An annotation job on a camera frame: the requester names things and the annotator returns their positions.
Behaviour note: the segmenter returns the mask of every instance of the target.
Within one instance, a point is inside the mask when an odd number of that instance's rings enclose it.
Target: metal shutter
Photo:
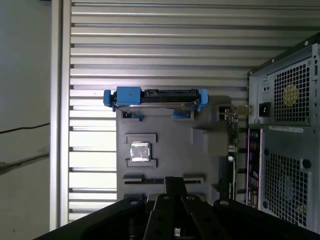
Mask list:
[[[116,199],[116,121],[105,89],[207,88],[243,105],[250,68],[320,29],[317,0],[52,4],[51,229]]]

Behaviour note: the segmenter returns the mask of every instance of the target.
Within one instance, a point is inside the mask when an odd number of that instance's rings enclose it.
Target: vent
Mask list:
[[[277,73],[274,122],[305,122],[309,117],[310,68],[306,64]]]
[[[300,161],[271,153],[266,160],[265,197],[279,218],[307,226],[308,174],[300,171]]]

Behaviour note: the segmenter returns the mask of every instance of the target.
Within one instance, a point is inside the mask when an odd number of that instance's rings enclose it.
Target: computer tower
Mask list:
[[[320,33],[249,71],[246,204],[320,232]]]

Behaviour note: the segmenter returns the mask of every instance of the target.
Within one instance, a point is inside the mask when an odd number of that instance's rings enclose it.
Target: sticker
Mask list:
[[[290,126],[269,126],[269,129],[274,131],[290,132],[290,133],[297,133],[297,134],[302,134],[304,132],[304,129],[301,127],[290,127]]]

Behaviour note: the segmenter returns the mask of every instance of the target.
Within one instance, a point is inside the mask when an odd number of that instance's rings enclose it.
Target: fan grille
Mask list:
[[[300,161],[271,153],[265,184],[269,209],[283,220],[306,227],[308,174],[300,171]]]
[[[305,122],[309,117],[310,68],[306,64],[276,73],[274,122]]]

